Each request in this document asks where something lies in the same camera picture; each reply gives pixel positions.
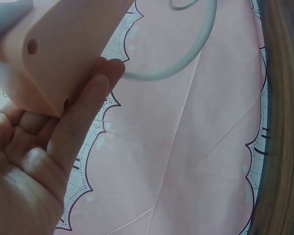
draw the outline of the white dot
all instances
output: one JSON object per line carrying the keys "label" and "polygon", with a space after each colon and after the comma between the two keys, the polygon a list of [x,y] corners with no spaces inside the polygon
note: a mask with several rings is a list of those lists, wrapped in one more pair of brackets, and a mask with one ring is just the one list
hole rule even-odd
{"label": "white dot", "polygon": [[87,198],[86,198],[86,201],[87,202],[92,202],[94,200],[94,197],[93,196],[88,196]]}

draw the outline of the pink fabric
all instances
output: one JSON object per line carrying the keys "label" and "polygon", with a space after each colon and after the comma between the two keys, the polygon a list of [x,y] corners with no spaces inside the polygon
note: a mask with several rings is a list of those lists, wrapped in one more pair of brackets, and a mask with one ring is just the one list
hole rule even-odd
{"label": "pink fabric", "polygon": [[[129,58],[128,71],[162,69],[190,48],[205,6],[174,12],[166,0],[137,0],[104,55]],[[55,235],[245,235],[265,148],[263,46],[256,0],[219,0],[212,34],[184,71],[121,80],[76,161]]]}

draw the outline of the palm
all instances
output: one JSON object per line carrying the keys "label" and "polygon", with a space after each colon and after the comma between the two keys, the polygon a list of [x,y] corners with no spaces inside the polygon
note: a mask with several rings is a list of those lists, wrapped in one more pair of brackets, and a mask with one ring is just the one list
hole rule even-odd
{"label": "palm", "polygon": [[120,61],[98,63],[94,75],[106,78],[91,79],[62,119],[11,103],[0,110],[0,234],[53,233],[88,128],[124,72]]}
{"label": "palm", "polygon": [[15,124],[0,114],[0,229],[50,234],[62,214],[67,182],[46,153],[57,120],[16,109],[10,116],[21,118]]}

